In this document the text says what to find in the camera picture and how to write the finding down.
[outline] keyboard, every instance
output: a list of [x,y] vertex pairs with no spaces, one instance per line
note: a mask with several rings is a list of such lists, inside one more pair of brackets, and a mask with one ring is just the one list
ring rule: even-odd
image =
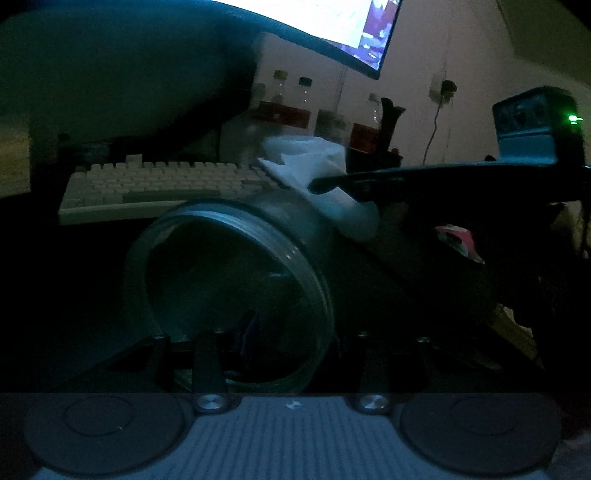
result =
[[62,225],[155,218],[199,198],[239,199],[279,185],[263,170],[232,163],[94,164],[72,174],[61,201]]

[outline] ribbed gray surface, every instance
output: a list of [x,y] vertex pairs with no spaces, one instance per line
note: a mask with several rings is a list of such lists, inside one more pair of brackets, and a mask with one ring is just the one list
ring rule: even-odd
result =
[[[35,480],[65,480],[47,469]],[[385,417],[352,411],[340,397],[244,398],[199,418],[171,455],[122,480],[457,480],[469,477],[415,455]],[[513,477],[548,480],[541,471]]]

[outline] monitor screen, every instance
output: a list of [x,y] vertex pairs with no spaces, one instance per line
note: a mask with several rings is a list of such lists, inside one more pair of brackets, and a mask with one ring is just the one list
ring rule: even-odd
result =
[[[262,15],[313,37],[363,63],[377,77],[401,0],[214,0]],[[326,49],[318,49],[326,54]]]

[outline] red label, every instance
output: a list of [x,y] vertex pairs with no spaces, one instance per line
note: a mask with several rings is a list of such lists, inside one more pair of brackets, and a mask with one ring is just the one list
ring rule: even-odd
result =
[[375,153],[378,145],[379,130],[368,127],[367,125],[353,124],[351,130],[351,141],[349,148],[359,150],[364,153]]
[[308,128],[310,112],[280,103],[261,102],[254,112],[257,120],[289,127]]

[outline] screw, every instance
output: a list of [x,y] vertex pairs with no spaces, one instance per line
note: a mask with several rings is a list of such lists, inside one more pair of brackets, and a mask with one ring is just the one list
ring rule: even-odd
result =
[[197,406],[203,410],[215,411],[226,407],[226,399],[217,393],[201,395],[197,399]]
[[383,395],[364,395],[359,399],[359,404],[364,410],[378,411],[388,406],[388,399]]
[[297,410],[298,408],[301,407],[301,403],[298,402],[297,400],[290,400],[290,401],[286,402],[285,406],[287,408],[289,408],[290,410]]

